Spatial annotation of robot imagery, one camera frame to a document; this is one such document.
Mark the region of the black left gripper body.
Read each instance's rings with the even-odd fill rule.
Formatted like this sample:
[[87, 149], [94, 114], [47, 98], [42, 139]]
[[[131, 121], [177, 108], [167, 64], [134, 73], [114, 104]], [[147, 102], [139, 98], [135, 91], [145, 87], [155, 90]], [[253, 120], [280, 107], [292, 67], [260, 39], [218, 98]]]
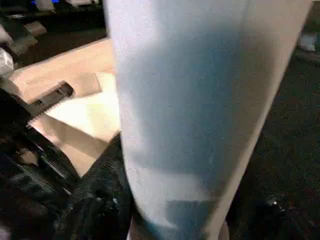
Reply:
[[32, 114], [30, 104], [6, 90], [0, 92], [3, 240], [51, 239], [80, 180], [65, 153], [31, 125], [41, 114]]

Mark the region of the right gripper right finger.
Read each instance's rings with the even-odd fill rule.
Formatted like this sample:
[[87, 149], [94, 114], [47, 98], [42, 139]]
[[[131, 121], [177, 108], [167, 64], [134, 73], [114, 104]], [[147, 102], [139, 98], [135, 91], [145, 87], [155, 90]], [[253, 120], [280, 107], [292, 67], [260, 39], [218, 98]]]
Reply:
[[320, 197], [240, 192], [226, 222], [232, 240], [318, 240]]

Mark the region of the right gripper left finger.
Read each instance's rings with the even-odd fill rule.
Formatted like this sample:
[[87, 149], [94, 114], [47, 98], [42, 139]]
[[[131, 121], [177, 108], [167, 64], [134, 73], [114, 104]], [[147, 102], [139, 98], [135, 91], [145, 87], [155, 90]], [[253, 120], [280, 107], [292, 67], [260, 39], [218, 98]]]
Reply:
[[132, 209], [121, 136], [117, 134], [70, 195], [54, 239], [125, 240]]

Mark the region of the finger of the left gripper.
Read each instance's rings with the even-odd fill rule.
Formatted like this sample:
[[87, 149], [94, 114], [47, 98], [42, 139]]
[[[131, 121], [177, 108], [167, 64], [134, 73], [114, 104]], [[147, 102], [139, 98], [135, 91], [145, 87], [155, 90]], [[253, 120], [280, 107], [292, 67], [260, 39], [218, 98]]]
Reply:
[[33, 101], [30, 104], [30, 112], [32, 115], [40, 115], [64, 99], [71, 97], [73, 93], [74, 89], [72, 86], [67, 82], [63, 82], [45, 95]]

